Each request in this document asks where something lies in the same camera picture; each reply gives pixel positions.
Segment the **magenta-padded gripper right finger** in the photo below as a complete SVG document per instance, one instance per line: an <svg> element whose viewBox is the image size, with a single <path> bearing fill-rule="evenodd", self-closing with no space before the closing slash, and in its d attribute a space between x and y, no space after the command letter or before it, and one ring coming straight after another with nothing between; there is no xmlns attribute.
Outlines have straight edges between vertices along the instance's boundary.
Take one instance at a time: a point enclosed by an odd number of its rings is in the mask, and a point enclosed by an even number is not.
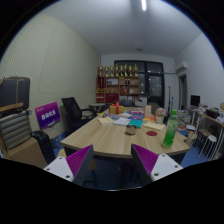
<svg viewBox="0 0 224 224"><path fill-rule="evenodd" d="M182 169L167 154L155 154L139 145L131 145L131 154L137 165L142 185L147 185Z"/></svg>

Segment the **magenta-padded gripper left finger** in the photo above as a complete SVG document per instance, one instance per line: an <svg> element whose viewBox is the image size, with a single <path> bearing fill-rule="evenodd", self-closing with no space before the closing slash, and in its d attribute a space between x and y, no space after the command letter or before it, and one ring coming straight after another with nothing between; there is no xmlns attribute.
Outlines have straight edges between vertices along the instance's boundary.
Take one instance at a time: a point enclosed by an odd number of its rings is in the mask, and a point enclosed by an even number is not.
<svg viewBox="0 0 224 224"><path fill-rule="evenodd" d="M82 185L93 155L93 146L89 145L67 157L57 157L44 170L69 182Z"/></svg>

